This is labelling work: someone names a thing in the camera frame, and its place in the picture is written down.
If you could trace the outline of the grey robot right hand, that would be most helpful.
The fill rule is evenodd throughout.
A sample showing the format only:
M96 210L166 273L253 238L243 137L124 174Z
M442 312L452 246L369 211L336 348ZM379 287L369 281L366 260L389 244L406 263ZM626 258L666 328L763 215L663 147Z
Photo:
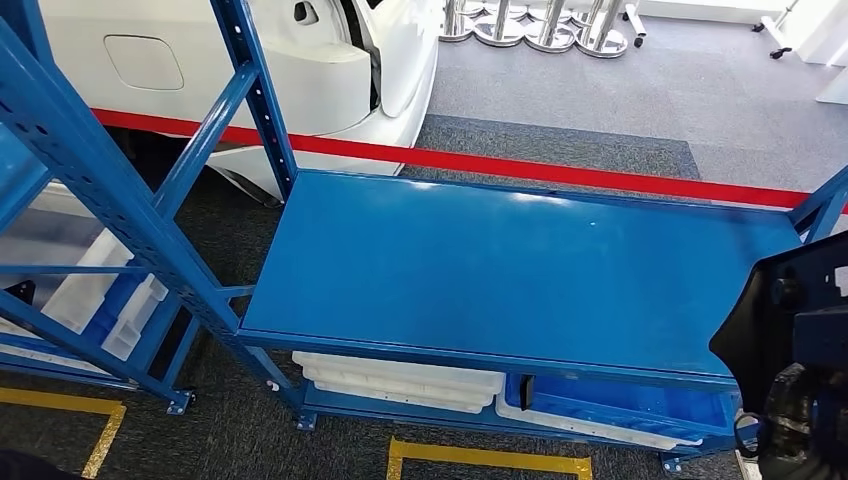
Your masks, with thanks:
M775 377L763 407L760 460L801 463L809 457L812 407L819 386L817 374L800 363L789 365Z

